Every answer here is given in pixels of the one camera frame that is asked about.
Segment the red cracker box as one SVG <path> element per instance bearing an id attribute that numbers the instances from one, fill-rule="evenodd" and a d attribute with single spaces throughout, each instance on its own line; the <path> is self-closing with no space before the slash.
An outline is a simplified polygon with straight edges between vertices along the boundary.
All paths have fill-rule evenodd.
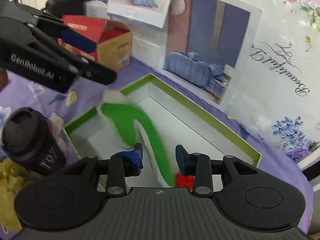
<path id="1" fill-rule="evenodd" d="M 65 25 L 87 38 L 76 45 L 66 39 L 59 39 L 59 44 L 71 53 L 84 56 L 116 72 L 130 63 L 132 33 L 124 23 L 78 15 L 63 15 L 62 20 Z"/>

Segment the dark blue bedroom poster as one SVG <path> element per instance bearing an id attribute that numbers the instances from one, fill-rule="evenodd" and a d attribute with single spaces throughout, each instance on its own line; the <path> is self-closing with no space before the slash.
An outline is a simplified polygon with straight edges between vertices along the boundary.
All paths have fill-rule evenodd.
<path id="1" fill-rule="evenodd" d="M 171 0 L 162 73 L 219 106 L 260 18 L 261 9 L 240 0 Z"/>

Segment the purple floral bedsheet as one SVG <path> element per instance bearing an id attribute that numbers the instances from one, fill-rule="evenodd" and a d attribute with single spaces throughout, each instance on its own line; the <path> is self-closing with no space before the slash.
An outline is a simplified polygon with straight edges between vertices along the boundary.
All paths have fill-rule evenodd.
<path id="1" fill-rule="evenodd" d="M 118 72 L 116 82 L 109 85 L 109 89 L 119 90 L 149 73 L 157 76 L 193 102 L 198 103 L 200 107 L 219 119 L 235 133 L 241 134 L 243 131 L 243 128 L 236 121 L 228 119 L 216 107 L 206 103 L 194 93 L 138 60 L 132 60 L 128 66 L 121 69 Z M 1 107 L 3 109 L 7 107 L 18 109 L 29 106 L 43 113 L 46 117 L 50 117 L 55 112 L 65 122 L 75 119 L 96 105 L 101 100 L 103 91 L 107 88 L 99 83 L 80 78 L 71 87 L 71 90 L 76 92 L 78 99 L 71 106 L 66 106 L 66 100 L 57 99 L 59 96 L 57 92 L 12 72 L 9 72 L 8 77 L 10 82 L 1 91 Z M 268 146 L 264 141 L 252 135 L 248 135 L 246 141 L 263 155 L 259 165 L 261 170 L 295 186 L 304 195 L 305 211 L 298 227 L 304 233 L 307 233 L 310 228 L 314 207 L 314 192 L 307 178 L 302 174 L 299 167 L 281 151 Z"/>

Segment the green and grey plush cloth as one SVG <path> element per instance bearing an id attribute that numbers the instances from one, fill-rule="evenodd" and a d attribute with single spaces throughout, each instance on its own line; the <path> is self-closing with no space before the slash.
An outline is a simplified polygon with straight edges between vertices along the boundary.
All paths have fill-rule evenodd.
<path id="1" fill-rule="evenodd" d="M 126 150 L 141 142 L 157 181 L 164 187 L 174 186 L 175 178 L 167 152 L 144 110 L 129 103 L 121 92 L 105 90 L 102 102 L 97 106 L 97 114 L 112 142 Z"/>

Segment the green open gift box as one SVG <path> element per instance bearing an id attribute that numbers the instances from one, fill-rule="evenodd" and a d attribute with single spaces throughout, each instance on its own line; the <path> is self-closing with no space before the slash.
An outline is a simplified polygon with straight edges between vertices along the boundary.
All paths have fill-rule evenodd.
<path id="1" fill-rule="evenodd" d="M 229 129 L 192 100 L 152 74 L 145 75 L 120 89 L 129 103 L 140 107 L 152 120 L 159 133 L 174 176 L 179 172 L 175 158 L 176 145 L 190 153 L 203 153 L 211 159 L 221 160 L 233 155 L 254 167 L 262 159 L 259 153 L 239 135 Z M 108 137 L 100 122 L 97 105 L 84 112 L 63 129 L 79 158 L 108 159 L 126 149 Z M 143 169 L 138 177 L 126 178 L 126 186 L 164 187 L 155 178 L 143 146 Z"/>

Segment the black lidded coffee cup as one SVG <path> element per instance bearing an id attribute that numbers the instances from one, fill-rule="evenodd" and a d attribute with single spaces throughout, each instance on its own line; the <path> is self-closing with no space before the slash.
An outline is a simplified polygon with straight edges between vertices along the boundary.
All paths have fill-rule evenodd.
<path id="1" fill-rule="evenodd" d="M 43 176 L 66 165 L 47 120 L 30 107 L 20 108 L 9 116 L 3 127 L 2 148 L 14 163 Z"/>

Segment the olive yellow fluffy cloth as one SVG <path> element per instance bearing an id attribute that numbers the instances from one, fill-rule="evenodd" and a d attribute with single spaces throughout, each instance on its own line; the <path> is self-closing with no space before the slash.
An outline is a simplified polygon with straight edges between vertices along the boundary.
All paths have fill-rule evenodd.
<path id="1" fill-rule="evenodd" d="M 33 183 L 29 172 L 11 161 L 1 161 L 1 226 L 13 232 L 20 232 L 22 226 L 14 209 L 17 194 Z"/>

